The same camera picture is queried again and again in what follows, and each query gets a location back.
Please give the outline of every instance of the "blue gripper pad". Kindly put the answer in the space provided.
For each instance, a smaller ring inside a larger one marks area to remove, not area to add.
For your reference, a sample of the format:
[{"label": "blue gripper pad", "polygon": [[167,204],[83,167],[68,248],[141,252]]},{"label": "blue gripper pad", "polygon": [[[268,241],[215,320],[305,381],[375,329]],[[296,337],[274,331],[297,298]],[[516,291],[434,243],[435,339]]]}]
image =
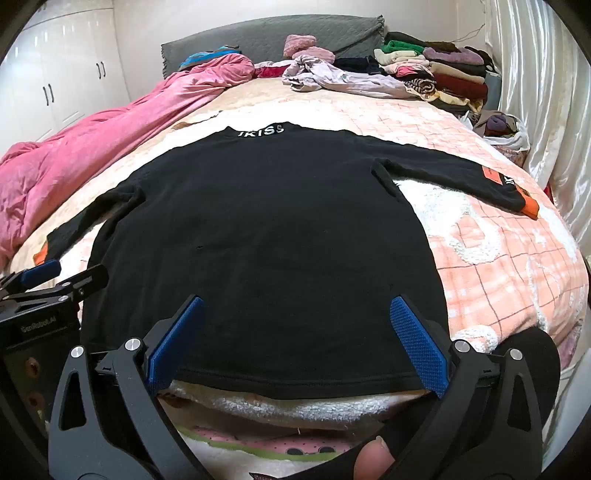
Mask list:
[{"label": "blue gripper pad", "polygon": [[61,273],[61,265],[58,260],[49,260],[37,267],[25,270],[21,275],[21,285],[25,290],[35,288]]},{"label": "blue gripper pad", "polygon": [[441,398],[449,385],[447,360],[402,297],[390,304],[390,323],[424,387]]},{"label": "blue gripper pad", "polygon": [[167,388],[174,379],[178,366],[187,348],[193,344],[197,330],[203,321],[204,307],[203,300],[196,297],[184,309],[148,359],[146,390],[151,396]]}]

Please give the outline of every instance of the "headboard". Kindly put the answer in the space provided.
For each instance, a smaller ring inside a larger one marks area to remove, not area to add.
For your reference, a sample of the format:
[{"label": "headboard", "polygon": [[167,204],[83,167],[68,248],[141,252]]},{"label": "headboard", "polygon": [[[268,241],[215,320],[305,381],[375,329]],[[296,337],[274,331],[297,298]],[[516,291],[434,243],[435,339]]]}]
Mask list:
[{"label": "headboard", "polygon": [[287,15],[212,28],[162,45],[164,77],[176,72],[189,55],[221,45],[239,45],[253,63],[282,60],[289,34],[314,35],[319,47],[337,57],[365,57],[384,42],[384,18]]}]

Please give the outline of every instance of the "curtain fold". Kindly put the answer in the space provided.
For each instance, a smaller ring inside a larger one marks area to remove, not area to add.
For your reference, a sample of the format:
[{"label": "curtain fold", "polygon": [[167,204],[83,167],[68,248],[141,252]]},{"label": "curtain fold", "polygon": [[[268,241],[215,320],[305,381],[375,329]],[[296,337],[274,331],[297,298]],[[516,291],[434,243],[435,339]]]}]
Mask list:
[{"label": "curtain fold", "polygon": [[524,168],[554,201],[591,255],[591,66],[543,0],[486,0],[486,48],[501,68],[499,109],[530,136]]}]

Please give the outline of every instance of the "black sweatshirt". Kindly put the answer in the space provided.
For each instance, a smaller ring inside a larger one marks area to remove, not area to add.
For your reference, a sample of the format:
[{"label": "black sweatshirt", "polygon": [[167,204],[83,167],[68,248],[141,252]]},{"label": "black sweatshirt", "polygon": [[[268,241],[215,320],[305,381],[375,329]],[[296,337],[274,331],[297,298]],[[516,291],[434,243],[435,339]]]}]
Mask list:
[{"label": "black sweatshirt", "polygon": [[144,336],[197,294],[207,318],[179,380],[272,398],[418,389],[389,304],[404,293],[448,330],[446,301],[391,175],[514,212],[535,204],[511,179],[436,150],[289,123],[226,128],[97,197],[49,234],[47,258],[122,202],[90,256],[110,278],[85,301],[91,350]]}]

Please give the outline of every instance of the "shirt sleeve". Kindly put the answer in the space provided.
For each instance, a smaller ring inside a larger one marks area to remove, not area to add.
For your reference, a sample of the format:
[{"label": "shirt sleeve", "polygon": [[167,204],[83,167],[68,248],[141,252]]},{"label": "shirt sleeve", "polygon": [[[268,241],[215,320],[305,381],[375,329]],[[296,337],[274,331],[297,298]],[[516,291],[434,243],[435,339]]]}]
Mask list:
[{"label": "shirt sleeve", "polygon": [[512,178],[465,158],[439,150],[402,145],[375,137],[359,137],[365,155],[400,177],[425,180],[461,190],[481,200],[534,220],[538,203]]},{"label": "shirt sleeve", "polygon": [[108,238],[119,220],[125,217],[145,199],[144,192],[131,183],[123,182],[102,195],[99,195],[88,207],[70,221],[56,228],[47,235],[45,260],[59,259],[76,241],[78,241],[94,222],[100,219],[117,204],[122,203],[100,229],[97,240]]}]

